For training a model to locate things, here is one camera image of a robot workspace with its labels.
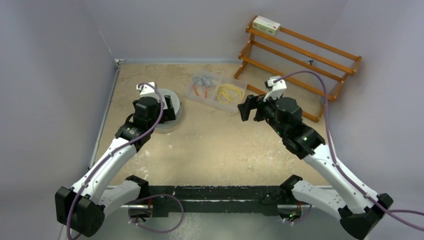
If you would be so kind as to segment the white perforated cable spool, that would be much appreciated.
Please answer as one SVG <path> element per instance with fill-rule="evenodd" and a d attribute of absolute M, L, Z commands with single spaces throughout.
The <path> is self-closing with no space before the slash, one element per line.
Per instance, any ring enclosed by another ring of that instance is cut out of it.
<path fill-rule="evenodd" d="M 163 114 L 156 129 L 162 133 L 171 131 L 182 119 L 183 108 L 178 95 L 167 88 L 158 89 L 164 103 Z"/>

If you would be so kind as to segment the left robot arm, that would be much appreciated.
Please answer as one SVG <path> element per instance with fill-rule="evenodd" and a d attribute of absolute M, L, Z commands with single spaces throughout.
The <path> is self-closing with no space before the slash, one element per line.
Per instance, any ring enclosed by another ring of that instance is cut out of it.
<path fill-rule="evenodd" d="M 158 124 L 174 114 L 171 97 L 161 101 L 145 96 L 133 101 L 135 112 L 118 129 L 107 151 L 95 165 L 70 188 L 60 187 L 55 194 L 57 221 L 66 226 L 68 239 L 93 236 L 105 218 L 120 206 L 134 201 L 142 205 L 152 199 L 149 183 L 135 175 L 121 185 L 108 189 L 120 169 L 150 140 Z"/>

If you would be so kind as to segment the clear plastic divided tray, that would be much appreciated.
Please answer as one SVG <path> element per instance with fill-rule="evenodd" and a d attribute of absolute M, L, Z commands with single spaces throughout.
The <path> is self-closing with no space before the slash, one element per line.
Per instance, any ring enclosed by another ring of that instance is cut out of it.
<path fill-rule="evenodd" d="M 247 83 L 218 73 L 198 69 L 189 78 L 187 99 L 233 114 L 247 96 Z"/>

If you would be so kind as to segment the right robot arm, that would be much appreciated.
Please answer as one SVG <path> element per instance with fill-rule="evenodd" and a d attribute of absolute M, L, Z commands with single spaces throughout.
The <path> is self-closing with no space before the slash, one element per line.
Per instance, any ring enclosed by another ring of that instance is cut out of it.
<path fill-rule="evenodd" d="M 248 95 L 237 106 L 242 121 L 256 110 L 254 121 L 266 123 L 281 137 L 286 149 L 313 167 L 332 186 L 325 190 L 297 175 L 290 176 L 280 188 L 282 200 L 311 204 L 336 218 L 353 238 L 364 240 L 385 215 L 393 199 L 387 193 L 378 194 L 361 182 L 336 157 L 330 146 L 312 127 L 303 123 L 303 110 L 290 97 L 265 100 L 264 95 Z"/>

